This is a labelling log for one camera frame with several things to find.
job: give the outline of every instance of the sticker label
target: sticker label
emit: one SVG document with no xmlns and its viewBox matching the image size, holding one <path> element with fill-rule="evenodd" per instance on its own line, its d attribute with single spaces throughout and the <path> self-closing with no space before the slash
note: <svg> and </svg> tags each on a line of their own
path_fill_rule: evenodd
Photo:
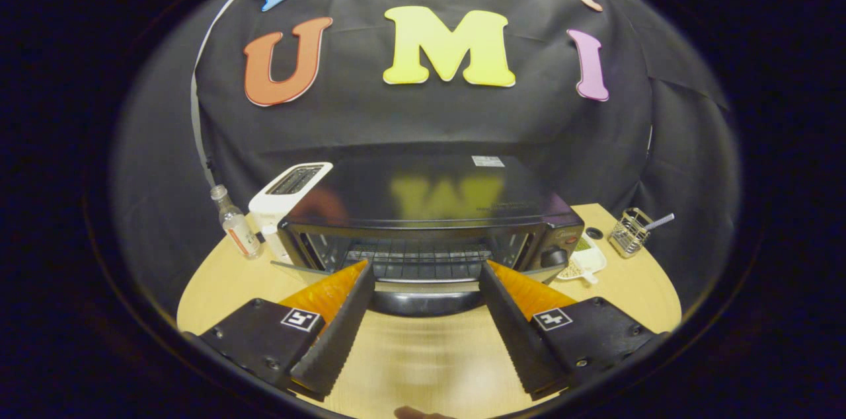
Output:
<svg viewBox="0 0 846 419">
<path fill-rule="evenodd" d="M 314 313 L 313 311 L 292 308 L 291 311 L 288 311 L 288 314 L 285 315 L 284 319 L 282 319 L 281 324 L 293 326 L 298 330 L 309 332 L 311 331 L 312 326 L 314 326 L 317 322 L 318 317 L 320 317 L 320 315 Z"/>
<path fill-rule="evenodd" d="M 566 313 L 563 313 L 560 308 L 541 311 L 541 313 L 535 313 L 532 317 L 534 317 L 535 322 L 538 322 L 538 325 L 541 325 L 541 328 L 547 332 L 554 328 L 558 328 L 559 326 L 573 323 L 573 319 L 568 317 Z"/>
<path fill-rule="evenodd" d="M 236 224 L 227 229 L 226 232 L 229 234 L 229 238 L 235 242 L 235 246 L 238 247 L 241 254 L 250 256 L 258 250 L 260 244 L 259 239 L 246 223 Z"/>
<path fill-rule="evenodd" d="M 505 168 L 502 160 L 498 157 L 473 157 L 476 166 L 487 166 L 492 168 Z"/>
</svg>

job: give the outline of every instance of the orange letter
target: orange letter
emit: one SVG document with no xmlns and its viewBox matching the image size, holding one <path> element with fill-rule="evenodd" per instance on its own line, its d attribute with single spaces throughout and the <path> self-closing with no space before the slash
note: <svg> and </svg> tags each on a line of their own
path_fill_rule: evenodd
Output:
<svg viewBox="0 0 846 419">
<path fill-rule="evenodd" d="M 332 25 L 332 18 L 317 18 L 297 24 L 291 34 L 299 36 L 297 69 L 287 81 L 277 82 L 270 77 L 273 46 L 282 40 L 281 32 L 265 34 L 247 44 L 247 69 L 244 75 L 244 92 L 250 102 L 271 106 L 291 102 L 309 90 L 320 66 L 320 43 L 323 30 Z"/>
</svg>

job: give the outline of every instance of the utensil holder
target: utensil holder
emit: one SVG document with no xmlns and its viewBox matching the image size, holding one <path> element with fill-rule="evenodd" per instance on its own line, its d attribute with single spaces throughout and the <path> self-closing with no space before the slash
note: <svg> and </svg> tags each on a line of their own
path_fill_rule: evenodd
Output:
<svg viewBox="0 0 846 419">
<path fill-rule="evenodd" d="M 620 254 L 623 259 L 628 259 L 637 254 L 644 242 L 649 239 L 650 232 L 643 227 L 651 222 L 652 218 L 646 216 L 640 209 L 626 209 L 614 229 L 611 230 L 608 242 L 617 254 Z"/>
</svg>

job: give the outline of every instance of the pink letter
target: pink letter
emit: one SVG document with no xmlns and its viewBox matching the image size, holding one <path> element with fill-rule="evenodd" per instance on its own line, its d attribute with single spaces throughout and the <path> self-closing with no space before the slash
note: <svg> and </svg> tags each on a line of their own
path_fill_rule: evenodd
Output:
<svg viewBox="0 0 846 419">
<path fill-rule="evenodd" d="M 599 63 L 599 48 L 602 45 L 596 37 L 569 28 L 567 34 L 576 42 L 581 66 L 581 81 L 576 84 L 576 91 L 584 98 L 605 102 L 608 100 L 608 89 L 602 83 L 602 66 Z"/>
</svg>

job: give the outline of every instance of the toaster oven window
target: toaster oven window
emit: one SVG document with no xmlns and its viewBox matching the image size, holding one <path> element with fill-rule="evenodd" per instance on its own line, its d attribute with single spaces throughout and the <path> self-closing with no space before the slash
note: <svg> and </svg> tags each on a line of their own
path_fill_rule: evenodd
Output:
<svg viewBox="0 0 846 419">
<path fill-rule="evenodd" d="M 306 233 L 312 252 L 326 271 L 335 272 L 362 259 L 372 260 L 377 278 L 457 280 L 475 278 L 481 262 L 516 265 L 529 241 L 526 233 L 462 239 L 372 239 Z"/>
</svg>

